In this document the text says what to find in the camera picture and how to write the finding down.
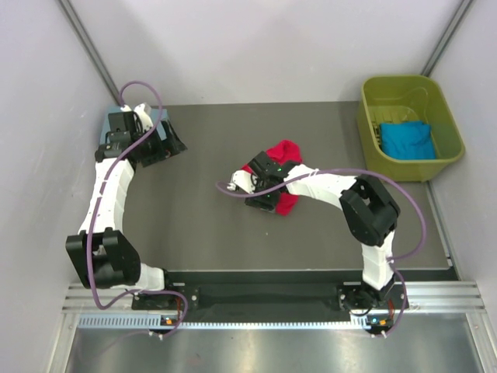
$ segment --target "gray table surface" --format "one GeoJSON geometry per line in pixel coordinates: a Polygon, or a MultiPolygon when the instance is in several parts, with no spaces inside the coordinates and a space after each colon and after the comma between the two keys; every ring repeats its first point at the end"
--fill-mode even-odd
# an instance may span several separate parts
{"type": "MultiPolygon", "coordinates": [[[[168,107],[173,127],[189,148],[145,169],[128,190],[123,230],[153,266],[168,270],[361,269],[360,244],[342,212],[301,197],[286,217],[256,210],[218,192],[218,180],[283,139],[301,147],[313,168],[364,168],[356,127],[357,103],[271,103],[168,107]]],[[[400,268],[447,268],[426,186],[403,183],[428,224],[428,240],[400,268]]],[[[394,254],[419,240],[418,219],[395,190],[401,207],[394,254]]]]}
{"type": "Polygon", "coordinates": [[[406,315],[386,340],[362,330],[180,330],[159,342],[79,329],[67,373],[479,373],[464,315],[406,315]]]}

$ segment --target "red cloth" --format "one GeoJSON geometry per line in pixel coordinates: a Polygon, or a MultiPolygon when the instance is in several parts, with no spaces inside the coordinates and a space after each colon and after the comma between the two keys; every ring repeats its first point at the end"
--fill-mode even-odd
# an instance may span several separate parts
{"type": "MultiPolygon", "coordinates": [[[[301,150],[298,145],[290,140],[283,140],[274,148],[266,150],[267,155],[279,164],[284,164],[286,161],[297,161],[302,163],[301,150]]],[[[249,166],[242,167],[244,171],[252,173],[249,166]]],[[[293,194],[281,193],[280,202],[276,205],[276,213],[280,215],[288,215],[294,205],[298,201],[298,196],[293,194]]]]}

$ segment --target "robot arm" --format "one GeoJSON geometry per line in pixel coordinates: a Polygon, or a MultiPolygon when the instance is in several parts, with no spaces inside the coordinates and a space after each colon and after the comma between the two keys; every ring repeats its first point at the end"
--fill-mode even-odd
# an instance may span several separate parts
{"type": "Polygon", "coordinates": [[[318,174],[318,170],[296,162],[279,165],[265,152],[259,153],[248,165],[254,174],[242,170],[235,172],[230,189],[240,188],[246,193],[255,193],[311,174],[288,183],[286,190],[247,198],[245,203],[273,211],[281,192],[285,191],[322,200],[343,210],[350,232],[362,246],[366,292],[374,301],[382,302],[394,283],[388,258],[392,256],[391,247],[400,209],[380,180],[372,176],[318,174]]]}
{"type": "Polygon", "coordinates": [[[89,288],[85,256],[86,238],[97,199],[99,205],[92,233],[93,272],[98,288],[136,288],[158,291],[165,288],[165,271],[141,263],[140,256],[123,235],[123,213],[127,188],[138,162],[152,164],[166,158],[158,134],[152,134],[143,145],[119,161],[106,181],[105,193],[101,187],[110,166],[130,144],[153,127],[151,108],[142,103],[132,110],[123,106],[120,113],[109,115],[110,131],[106,143],[101,144],[96,156],[96,180],[92,199],[78,235],[66,240],[66,250],[86,288],[89,288]]]}

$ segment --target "blue towel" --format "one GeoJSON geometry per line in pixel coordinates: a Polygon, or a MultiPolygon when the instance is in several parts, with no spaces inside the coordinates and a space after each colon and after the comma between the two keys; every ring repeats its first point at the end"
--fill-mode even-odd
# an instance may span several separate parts
{"type": "Polygon", "coordinates": [[[395,159],[436,159],[431,127],[417,120],[402,124],[380,124],[381,150],[395,159]]]}

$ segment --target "yellow-green basket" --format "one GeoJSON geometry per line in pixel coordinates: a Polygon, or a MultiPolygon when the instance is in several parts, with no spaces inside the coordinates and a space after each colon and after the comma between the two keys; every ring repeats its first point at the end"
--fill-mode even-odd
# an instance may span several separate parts
{"type": "Polygon", "coordinates": [[[464,144],[442,90],[421,75],[376,76],[361,89],[357,127],[367,169],[395,181],[427,181],[464,154],[464,144]],[[398,160],[381,151],[380,123],[422,120],[431,125],[436,159],[398,160]]]}

